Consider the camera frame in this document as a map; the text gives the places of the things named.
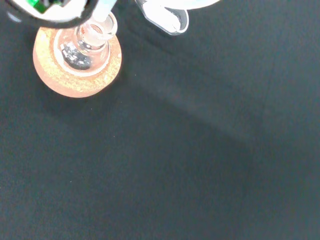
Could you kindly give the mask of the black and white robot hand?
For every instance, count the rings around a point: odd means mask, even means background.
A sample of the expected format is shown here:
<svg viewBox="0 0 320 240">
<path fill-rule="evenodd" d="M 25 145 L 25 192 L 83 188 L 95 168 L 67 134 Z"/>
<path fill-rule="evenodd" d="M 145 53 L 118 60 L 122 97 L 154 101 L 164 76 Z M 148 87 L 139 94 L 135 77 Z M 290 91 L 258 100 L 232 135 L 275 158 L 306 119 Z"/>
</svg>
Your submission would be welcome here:
<svg viewBox="0 0 320 240">
<path fill-rule="evenodd" d="M 71 0 L 65 6 L 51 6 L 44 13 L 40 13 L 26 0 L 2 0 L 0 9 L 18 23 L 35 27 L 67 29 L 86 22 L 98 3 L 98 0 Z"/>
</svg>

